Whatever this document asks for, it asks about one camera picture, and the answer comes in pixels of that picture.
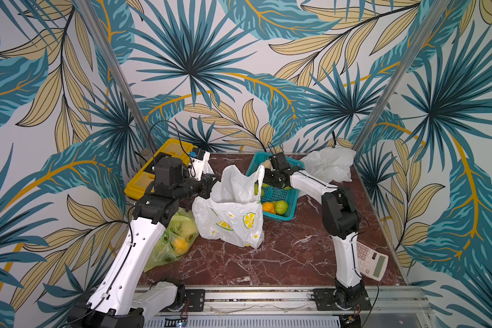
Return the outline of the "yellow pear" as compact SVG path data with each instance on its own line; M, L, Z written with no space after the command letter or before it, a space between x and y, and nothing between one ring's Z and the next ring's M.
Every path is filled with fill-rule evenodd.
M175 239L172 243L172 246L173 251L177 256L182 256L183 254L187 253L187 251L191 247L189 242L186 242L184 239L181 238Z

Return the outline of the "green plastic bag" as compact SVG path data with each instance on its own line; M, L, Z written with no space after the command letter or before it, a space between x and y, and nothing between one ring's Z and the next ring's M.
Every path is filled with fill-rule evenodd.
M186 253L182 256L175 255L172 246L173 241L181 238L186 242L189 242L190 246L192 246L198 236L199 231L197 224L195 223L193 212L190 210L179 209L178 212L172 217L165 232L152 250L151 255L143 269L144 272L147 272L155 267L160 267L179 261Z

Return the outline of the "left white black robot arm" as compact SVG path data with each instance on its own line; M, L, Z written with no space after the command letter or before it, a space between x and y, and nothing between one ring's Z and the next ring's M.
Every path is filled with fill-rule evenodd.
M209 198L218 180L208 161L210 154L196 148L190 163L163 157L154 164L154 180L136 201L128 236L105 279L85 301L68 314L69 327L143 327L161 310L175 303L178 287L160 282L136 297L136 286L155 245L164 235L180 202L199 196Z

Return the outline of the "white lemon print bag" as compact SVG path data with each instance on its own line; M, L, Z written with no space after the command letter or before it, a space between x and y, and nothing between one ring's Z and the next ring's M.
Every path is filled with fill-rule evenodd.
M193 201L192 212L199 235L257 249L264 241L264 216L261 191L255 188L262 186L264 174L262 166L250 176L243 175L235 165L226 167L210 197Z

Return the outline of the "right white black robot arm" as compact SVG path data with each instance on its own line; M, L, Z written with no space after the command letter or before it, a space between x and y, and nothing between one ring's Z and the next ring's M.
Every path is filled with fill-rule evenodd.
M369 306L356 260L360 218L348 191L312 176L299 166L292 166L284 153L271 155L269 161L271 168L264 175L266 184L303 191L322 206L322 225L332 237L336 257L333 304L340 310Z

